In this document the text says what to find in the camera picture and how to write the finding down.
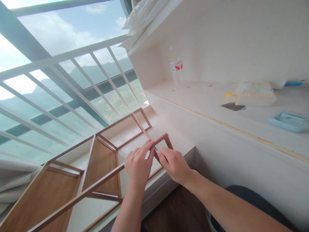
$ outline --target white cloth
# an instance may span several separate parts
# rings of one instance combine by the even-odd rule
[[[0,214],[17,201],[42,167],[0,159]]]

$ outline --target left hand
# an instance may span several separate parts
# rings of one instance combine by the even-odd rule
[[[153,144],[154,142],[148,139],[142,147],[131,151],[125,161],[125,168],[130,177],[130,183],[135,188],[142,189],[143,191],[145,190],[154,159],[154,148],[151,148]]]

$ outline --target forearm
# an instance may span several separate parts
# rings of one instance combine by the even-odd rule
[[[112,232],[137,232],[141,229],[144,189],[129,183]]]
[[[227,232],[290,231],[275,219],[193,171],[184,187],[192,192]]]

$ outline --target blue object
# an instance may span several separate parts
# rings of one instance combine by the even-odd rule
[[[304,132],[309,130],[309,116],[292,111],[280,111],[273,115],[269,121],[290,131]]]
[[[284,86],[300,86],[302,82],[287,82]]]

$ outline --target wooden floor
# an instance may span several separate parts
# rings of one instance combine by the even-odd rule
[[[147,232],[211,232],[203,204],[178,186],[143,221]]]

